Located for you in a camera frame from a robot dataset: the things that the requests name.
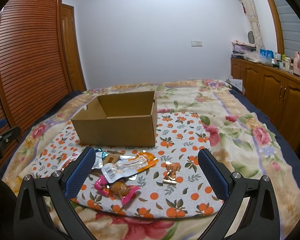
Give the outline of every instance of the cabinet top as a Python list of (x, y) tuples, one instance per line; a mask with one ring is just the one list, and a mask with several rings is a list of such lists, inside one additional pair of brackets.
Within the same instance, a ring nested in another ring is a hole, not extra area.
[(245, 60), (245, 59), (238, 59), (238, 58), (231, 58), (231, 62), (233, 63), (241, 63), (241, 64), (245, 64), (245, 65), (253, 65), (253, 66), (257, 66), (257, 67), (260, 67), (260, 68), (263, 68), (263, 69), (266, 69), (266, 70), (269, 70), (271, 72), (274, 72), (274, 73), (277, 73), (279, 75), (282, 75), (282, 76), (285, 76), (297, 83), (300, 84), (300, 78), (299, 76), (295, 75), (295, 74), (292, 74), (290, 72), (287, 72), (285, 70), (281, 70), (279, 68), (275, 68), (275, 67), (270, 67), (270, 66), (267, 66), (267, 65), (263, 65), (261, 63), (254, 63), (254, 62), (251, 62), (251, 61), (248, 61), (248, 60)]

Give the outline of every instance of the metal screw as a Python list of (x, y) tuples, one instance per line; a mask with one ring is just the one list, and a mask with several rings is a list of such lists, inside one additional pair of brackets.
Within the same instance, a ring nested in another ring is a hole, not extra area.
[(30, 174), (27, 174), (26, 176), (23, 177), (23, 179), (24, 179), (24, 180), (29, 180), (29, 179), (31, 179), (31, 175), (30, 175)]
[(236, 179), (240, 179), (241, 178), (241, 174), (238, 173), (238, 172), (232, 173), (232, 176), (234, 176)]
[(53, 177), (59, 177), (61, 175), (61, 171), (55, 171), (52, 173)]
[(269, 181), (270, 180), (270, 178), (267, 175), (262, 176), (262, 178), (263, 178), (264, 181)]

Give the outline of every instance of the curtain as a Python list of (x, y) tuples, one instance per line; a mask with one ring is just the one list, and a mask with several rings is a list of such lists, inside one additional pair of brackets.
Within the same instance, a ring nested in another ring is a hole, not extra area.
[(254, 5), (254, 2), (253, 2), (253, 0), (241, 0), (241, 1), (244, 5), (244, 8), (246, 9), (247, 16), (251, 23), (257, 50), (264, 49), (265, 46), (263, 43), (260, 24), (259, 24), (259, 20), (258, 20), (258, 14), (257, 14), (256, 7)]

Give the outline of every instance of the door frame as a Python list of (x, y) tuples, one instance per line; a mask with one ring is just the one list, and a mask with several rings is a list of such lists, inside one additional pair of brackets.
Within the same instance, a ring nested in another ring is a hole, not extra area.
[[(71, 6), (71, 5), (64, 4), (64, 3), (61, 4), (61, 9), (62, 9), (62, 7), (68, 8), (68, 9), (71, 10), (71, 15), (72, 15), (72, 30), (73, 30), (73, 35), (74, 35), (75, 52), (77, 54), (77, 60), (78, 60), (78, 66), (79, 66), (80, 74), (81, 74), (82, 84), (83, 84), (84, 89), (87, 90), (86, 82), (84, 80), (84, 76), (83, 76), (83, 72), (82, 72), (81, 60), (80, 60), (80, 56), (79, 56), (77, 33), (75, 31), (74, 7)], [(66, 60), (66, 50), (65, 50), (64, 38), (63, 38), (63, 32), (61, 32), (61, 36), (62, 36), (62, 48), (63, 48), (63, 52), (64, 52), (64, 55), (65, 55), (65, 62), (66, 62), (66, 67), (67, 67), (67, 71), (68, 71), (68, 76), (69, 76), (69, 79), (70, 79), (72, 90), (74, 90), (72, 82), (71, 82), (71, 78), (70, 78), (68, 63), (67, 63), (67, 60)]]

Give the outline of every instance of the wall socket panel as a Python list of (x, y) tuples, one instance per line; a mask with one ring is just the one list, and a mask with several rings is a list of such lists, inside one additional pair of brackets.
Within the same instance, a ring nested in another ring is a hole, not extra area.
[(192, 47), (202, 47), (202, 41), (191, 41)]

